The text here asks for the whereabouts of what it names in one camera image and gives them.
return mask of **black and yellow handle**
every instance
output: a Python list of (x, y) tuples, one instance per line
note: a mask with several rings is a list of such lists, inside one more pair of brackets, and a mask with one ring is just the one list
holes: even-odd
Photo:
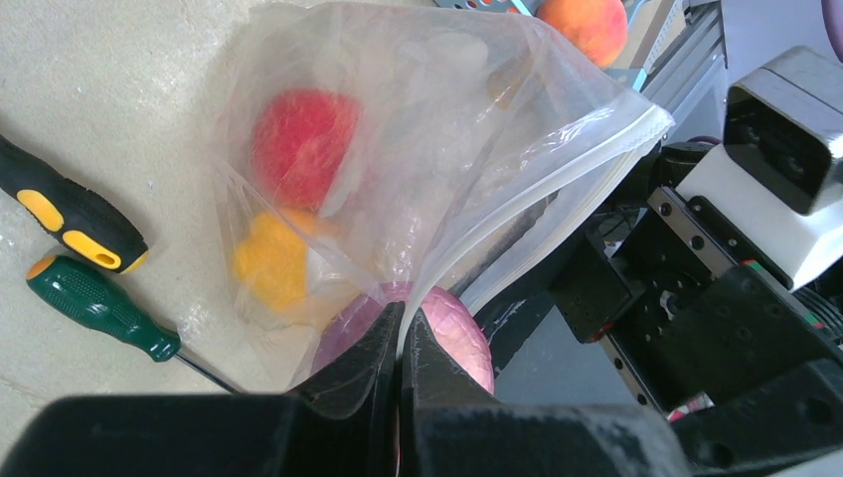
[(115, 206), (3, 136), (0, 189), (23, 204), (48, 234), (103, 268), (127, 273), (146, 259), (143, 236)]

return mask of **peach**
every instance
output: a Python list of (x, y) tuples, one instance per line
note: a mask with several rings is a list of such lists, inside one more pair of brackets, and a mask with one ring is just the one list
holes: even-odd
[(600, 68), (608, 68), (626, 45), (626, 10), (620, 0), (547, 0), (537, 16)]

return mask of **purple object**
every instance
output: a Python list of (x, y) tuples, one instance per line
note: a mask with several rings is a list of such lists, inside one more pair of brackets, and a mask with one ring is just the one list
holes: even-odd
[(822, 0), (822, 18), (831, 48), (843, 62), (843, 0)]
[[(386, 283), (381, 288), (389, 302), (406, 301), (413, 285), (406, 282)], [(383, 309), (382, 304), (368, 295), (352, 301), (322, 334), (313, 359), (312, 373), (321, 370), (357, 343)], [(465, 305), (436, 286), (424, 298), (421, 310), (439, 346), (478, 384), (493, 393), (492, 353), (486, 337)]]

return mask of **red fruit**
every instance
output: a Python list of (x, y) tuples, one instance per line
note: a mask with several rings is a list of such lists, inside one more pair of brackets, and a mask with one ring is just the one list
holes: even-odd
[(291, 89), (272, 101), (254, 130), (253, 166), (279, 205), (322, 205), (360, 111), (351, 96), (312, 88)]

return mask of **plastic bag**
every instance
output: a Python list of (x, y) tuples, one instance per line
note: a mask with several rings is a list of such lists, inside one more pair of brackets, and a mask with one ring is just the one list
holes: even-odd
[(407, 285), (404, 332), (435, 285), (476, 311), (672, 123), (521, 15), (268, 5), (240, 58), (222, 118), (224, 246), (268, 370), (292, 361), (296, 380), (318, 338), (285, 356), (270, 337), (318, 336), (361, 295), (385, 304), (384, 284)]

